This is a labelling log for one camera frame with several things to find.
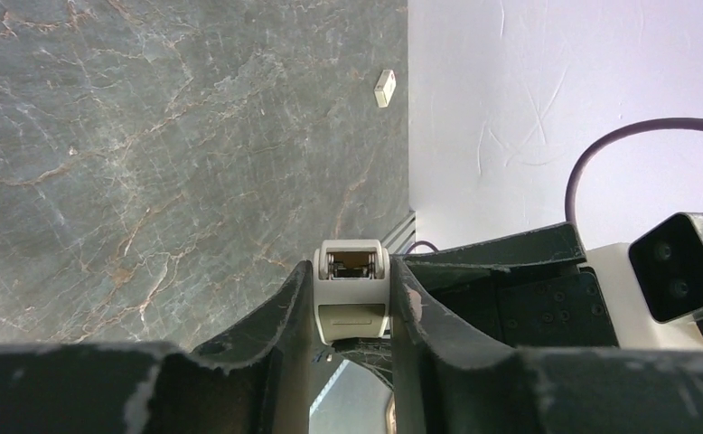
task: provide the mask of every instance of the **marble veining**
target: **marble veining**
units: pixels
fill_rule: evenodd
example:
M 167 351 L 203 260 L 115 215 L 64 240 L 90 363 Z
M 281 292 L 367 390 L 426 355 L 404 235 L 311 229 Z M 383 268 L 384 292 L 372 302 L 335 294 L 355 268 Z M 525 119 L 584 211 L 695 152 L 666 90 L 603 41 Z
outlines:
M 190 348 L 383 236 L 407 68 L 405 0 L 0 0 L 0 342 Z

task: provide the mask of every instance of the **black camera face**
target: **black camera face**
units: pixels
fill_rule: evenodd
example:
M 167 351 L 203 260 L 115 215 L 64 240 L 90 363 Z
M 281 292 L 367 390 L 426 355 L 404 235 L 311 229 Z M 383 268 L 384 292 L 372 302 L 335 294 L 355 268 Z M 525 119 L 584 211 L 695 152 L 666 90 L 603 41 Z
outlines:
M 633 271 L 655 321 L 703 307 L 703 241 L 686 214 L 675 214 L 631 245 Z

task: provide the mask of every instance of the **white wall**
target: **white wall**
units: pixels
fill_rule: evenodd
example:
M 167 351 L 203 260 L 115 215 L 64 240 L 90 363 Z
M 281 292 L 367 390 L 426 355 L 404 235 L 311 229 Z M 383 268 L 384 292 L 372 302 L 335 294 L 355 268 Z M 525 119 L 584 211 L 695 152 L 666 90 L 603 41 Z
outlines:
M 410 202 L 440 248 L 564 220 L 603 134 L 703 117 L 703 0 L 410 0 Z M 588 248 L 703 211 L 703 134 L 648 133 L 587 167 Z

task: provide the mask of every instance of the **black metal plate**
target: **black metal plate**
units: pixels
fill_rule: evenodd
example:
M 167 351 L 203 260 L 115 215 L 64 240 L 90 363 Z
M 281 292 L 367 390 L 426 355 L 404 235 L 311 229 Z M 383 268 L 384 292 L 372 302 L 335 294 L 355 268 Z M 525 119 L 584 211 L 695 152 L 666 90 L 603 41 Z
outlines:
M 511 346 L 617 346 L 589 272 L 500 289 L 498 307 L 502 341 Z

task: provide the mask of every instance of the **gray camera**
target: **gray camera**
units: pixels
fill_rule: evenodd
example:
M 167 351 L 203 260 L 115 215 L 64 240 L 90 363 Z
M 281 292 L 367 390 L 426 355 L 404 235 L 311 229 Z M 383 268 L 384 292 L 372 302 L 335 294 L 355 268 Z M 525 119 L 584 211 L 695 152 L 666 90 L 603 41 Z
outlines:
M 703 213 L 674 214 L 628 256 L 655 321 L 703 319 Z

